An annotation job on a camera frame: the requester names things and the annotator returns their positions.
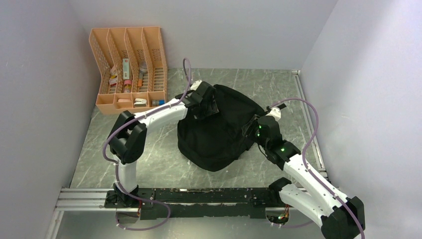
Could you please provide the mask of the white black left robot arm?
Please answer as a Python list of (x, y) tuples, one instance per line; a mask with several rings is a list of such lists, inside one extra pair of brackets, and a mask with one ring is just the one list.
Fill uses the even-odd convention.
[(147, 135), (169, 123), (183, 120), (203, 120), (216, 114), (215, 87), (204, 81), (188, 85), (187, 91), (151, 110), (131, 114), (121, 113), (106, 140), (115, 165), (114, 191), (125, 207), (139, 201), (136, 183), (136, 161), (144, 152)]

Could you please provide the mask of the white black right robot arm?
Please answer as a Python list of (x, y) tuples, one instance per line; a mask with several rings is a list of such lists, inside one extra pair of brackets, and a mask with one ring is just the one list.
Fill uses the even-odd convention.
[(266, 158), (305, 188), (281, 178), (270, 185), (269, 201), (274, 206), (285, 203), (299, 210), (317, 224), (326, 239), (364, 238), (363, 202), (348, 197), (330, 184), (306, 160), (305, 153), (282, 138), (277, 117), (254, 117), (242, 127), (247, 139), (264, 150)]

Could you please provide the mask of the black student backpack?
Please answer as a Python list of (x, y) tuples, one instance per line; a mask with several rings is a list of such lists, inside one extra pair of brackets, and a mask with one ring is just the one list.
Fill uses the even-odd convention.
[(216, 172), (255, 144), (242, 135), (242, 126), (254, 115), (266, 116), (269, 110), (232, 88), (212, 86), (219, 113), (202, 120), (180, 120), (177, 136), (179, 151), (185, 157), (204, 170)]

